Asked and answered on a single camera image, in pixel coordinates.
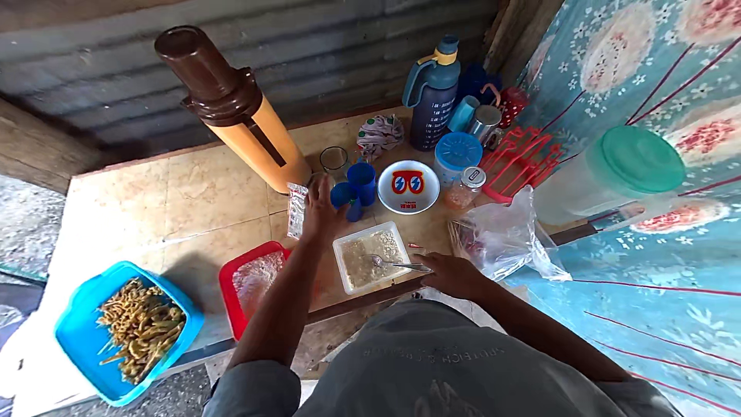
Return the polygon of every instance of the green plastic lid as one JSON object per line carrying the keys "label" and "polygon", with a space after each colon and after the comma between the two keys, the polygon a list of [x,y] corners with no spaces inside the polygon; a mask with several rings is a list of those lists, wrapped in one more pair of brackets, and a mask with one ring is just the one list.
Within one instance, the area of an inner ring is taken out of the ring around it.
{"label": "green plastic lid", "polygon": [[612,128],[592,145],[587,164],[607,184],[642,194],[675,189],[685,179],[685,164],[659,135],[635,126]]}

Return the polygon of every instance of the wooden post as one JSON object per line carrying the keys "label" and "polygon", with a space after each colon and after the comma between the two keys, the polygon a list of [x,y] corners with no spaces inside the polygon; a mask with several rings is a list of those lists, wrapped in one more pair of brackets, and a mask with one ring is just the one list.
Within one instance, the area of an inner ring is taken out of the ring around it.
{"label": "wooden post", "polygon": [[499,0],[499,3],[500,9],[487,35],[491,44],[484,69],[488,73],[501,73],[502,83],[508,87],[528,64],[563,0]]}
{"label": "wooden post", "polygon": [[0,174],[66,194],[70,178],[97,168],[102,157],[0,99]]}

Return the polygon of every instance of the metal spoon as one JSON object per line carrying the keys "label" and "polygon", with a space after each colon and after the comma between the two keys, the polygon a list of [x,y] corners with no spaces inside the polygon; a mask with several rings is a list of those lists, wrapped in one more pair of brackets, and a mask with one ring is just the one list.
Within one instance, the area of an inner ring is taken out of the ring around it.
{"label": "metal spoon", "polygon": [[424,263],[393,263],[393,262],[386,262],[378,255],[365,255],[365,256],[370,256],[370,260],[373,261],[374,266],[391,265],[391,266],[399,266],[401,268],[408,268],[408,269],[412,269],[414,271],[419,271],[419,272],[432,272],[432,269],[429,269],[427,266],[425,266]]}

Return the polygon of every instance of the gray shirt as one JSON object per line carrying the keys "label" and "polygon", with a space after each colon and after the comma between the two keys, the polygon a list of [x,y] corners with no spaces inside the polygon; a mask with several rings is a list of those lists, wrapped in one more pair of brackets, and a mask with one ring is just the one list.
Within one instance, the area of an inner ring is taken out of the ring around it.
{"label": "gray shirt", "polygon": [[594,383],[436,301],[394,304],[331,362],[299,409],[299,378],[275,361],[224,374],[216,416],[679,416],[648,382]]}

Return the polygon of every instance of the concrete floor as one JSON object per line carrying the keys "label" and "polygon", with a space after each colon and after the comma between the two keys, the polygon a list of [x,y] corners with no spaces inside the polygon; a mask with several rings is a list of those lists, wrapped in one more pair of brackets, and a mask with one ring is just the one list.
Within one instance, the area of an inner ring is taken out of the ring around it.
{"label": "concrete floor", "polygon": [[113,408],[98,399],[41,414],[43,417],[197,417],[203,412],[210,384],[201,365],[172,375],[126,407]]}
{"label": "concrete floor", "polygon": [[0,272],[46,280],[63,210],[60,193],[0,175]]}
{"label": "concrete floor", "polygon": [[[63,210],[63,195],[0,175],[0,283],[27,283],[28,277],[46,280]],[[114,409],[95,399],[44,416],[200,416],[209,390],[201,365],[162,380],[128,407]],[[10,411],[4,410],[7,401],[2,400],[0,417]]]}

